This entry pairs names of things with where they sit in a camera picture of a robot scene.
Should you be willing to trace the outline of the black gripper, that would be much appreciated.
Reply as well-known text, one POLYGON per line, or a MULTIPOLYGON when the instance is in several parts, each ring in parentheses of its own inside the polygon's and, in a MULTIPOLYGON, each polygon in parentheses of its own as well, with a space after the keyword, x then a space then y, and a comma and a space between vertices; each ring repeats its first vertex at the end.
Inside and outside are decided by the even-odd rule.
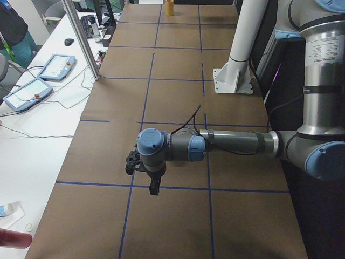
POLYGON ((147 175, 151 179, 151 183, 149 186, 149 191, 151 195, 158 195, 159 194, 159 188, 160 188, 160 183, 161 183, 161 177, 164 176, 166 172, 166 164, 162 166, 157 171, 149 171, 147 172, 147 175))

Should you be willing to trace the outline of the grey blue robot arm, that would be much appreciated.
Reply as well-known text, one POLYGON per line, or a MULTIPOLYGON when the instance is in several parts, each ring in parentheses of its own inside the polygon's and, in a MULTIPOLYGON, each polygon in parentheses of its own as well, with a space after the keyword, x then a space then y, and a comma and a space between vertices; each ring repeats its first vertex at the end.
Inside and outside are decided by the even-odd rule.
POLYGON ((206 152, 267 153, 323 181, 344 178, 344 1, 279 1, 276 39, 305 40, 303 123, 296 131, 142 130, 126 159, 126 173, 145 172, 159 193, 168 161, 202 161, 206 152))

